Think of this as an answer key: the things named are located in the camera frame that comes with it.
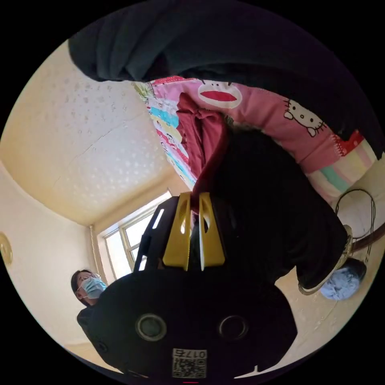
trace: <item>black wire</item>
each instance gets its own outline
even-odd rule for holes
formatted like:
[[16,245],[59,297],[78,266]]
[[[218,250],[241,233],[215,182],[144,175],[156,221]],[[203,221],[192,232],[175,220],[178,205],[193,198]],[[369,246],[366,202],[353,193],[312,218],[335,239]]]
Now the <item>black wire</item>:
[[[356,239],[356,240],[357,240],[357,239],[361,239],[361,238],[365,237],[368,233],[369,233],[369,237],[370,237],[370,238],[373,238],[374,222],[375,222],[375,219],[376,219],[376,204],[375,204],[375,202],[374,202],[374,199],[373,199],[372,195],[371,195],[368,191],[364,190],[363,188],[354,188],[354,189],[352,189],[352,190],[348,190],[348,191],[344,192],[344,193],[339,197],[334,212],[336,213],[336,215],[338,214],[338,211],[339,211],[339,208],[340,208],[339,204],[340,204],[340,202],[341,202],[341,199],[342,199],[345,195],[348,195],[349,193],[352,193],[353,191],[362,191],[363,193],[369,195],[369,198],[370,198],[370,200],[371,200],[371,221],[370,221],[370,229],[369,229],[364,235],[362,235],[361,237],[354,237],[353,239]],[[371,239],[370,239],[370,242],[369,242],[369,245],[368,245],[368,250],[367,250],[367,256],[370,255],[370,252],[371,252],[371,250],[372,250],[372,244],[373,244],[373,242],[372,242]]]

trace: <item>face mask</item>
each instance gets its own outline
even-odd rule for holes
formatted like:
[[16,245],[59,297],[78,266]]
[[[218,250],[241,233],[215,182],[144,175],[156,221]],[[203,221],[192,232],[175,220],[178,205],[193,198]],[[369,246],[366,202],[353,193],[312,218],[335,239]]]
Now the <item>face mask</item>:
[[100,294],[104,292],[107,286],[101,279],[90,277],[81,283],[81,287],[85,290],[89,299],[95,300],[100,297]]

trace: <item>bed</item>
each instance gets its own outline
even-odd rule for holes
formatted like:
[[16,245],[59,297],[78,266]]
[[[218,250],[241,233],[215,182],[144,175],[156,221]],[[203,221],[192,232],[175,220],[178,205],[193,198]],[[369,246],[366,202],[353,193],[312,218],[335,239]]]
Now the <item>bed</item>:
[[377,161],[358,131],[344,142],[327,122],[296,101],[264,89],[179,76],[133,82],[133,86],[146,104],[168,161],[190,189],[199,175],[191,171],[177,130],[182,92],[199,107],[221,112],[231,129],[260,130],[272,137],[295,158],[315,190],[330,204]]

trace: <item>yellow plastic clip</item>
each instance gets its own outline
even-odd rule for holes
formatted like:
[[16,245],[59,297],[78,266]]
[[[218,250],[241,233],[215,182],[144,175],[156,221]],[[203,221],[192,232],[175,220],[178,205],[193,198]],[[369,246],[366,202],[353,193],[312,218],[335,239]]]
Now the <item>yellow plastic clip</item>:
[[[204,220],[207,223],[207,232],[205,232]],[[199,195],[199,234],[202,271],[205,267],[223,265],[225,263],[225,255],[208,192],[203,192]]]
[[190,192],[183,192],[179,196],[174,222],[163,256],[165,266],[182,267],[186,271],[190,253],[190,196]]

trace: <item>ceiling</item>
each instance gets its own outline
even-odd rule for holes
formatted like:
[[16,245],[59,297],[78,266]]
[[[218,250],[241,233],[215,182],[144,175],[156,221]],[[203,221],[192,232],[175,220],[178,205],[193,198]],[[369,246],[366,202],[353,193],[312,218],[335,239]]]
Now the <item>ceiling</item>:
[[172,172],[131,83],[88,79],[71,62],[67,43],[20,94],[0,160],[29,195],[82,225]]

